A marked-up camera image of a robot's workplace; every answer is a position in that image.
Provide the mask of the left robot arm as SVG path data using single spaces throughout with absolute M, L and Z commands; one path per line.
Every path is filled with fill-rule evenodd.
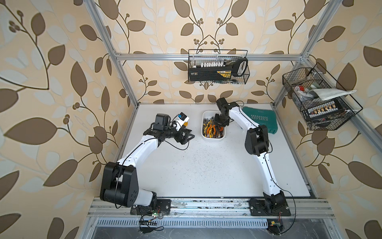
M 137 146 L 117 162 L 109 162 L 104 167 L 100 199 L 119 208 L 120 206 L 145 206 L 156 205 L 156 193 L 140 188 L 137 169 L 166 139 L 173 138 L 182 145 L 189 145 L 195 138 L 190 129 L 185 126 L 176 129 L 172 126 L 156 127 L 151 125 L 143 133 Z

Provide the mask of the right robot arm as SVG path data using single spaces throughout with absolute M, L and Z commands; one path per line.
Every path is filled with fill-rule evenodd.
M 219 98 L 216 105 L 220 110 L 214 121 L 222 127 L 229 126 L 233 120 L 246 132 L 244 146 L 248 154 L 255 158 L 260 168 L 263 183 L 263 199 L 249 200 L 252 216 L 290 216 L 284 190 L 277 184 L 275 174 L 270 163 L 268 129 L 250 119 L 236 102 L 227 102 Z

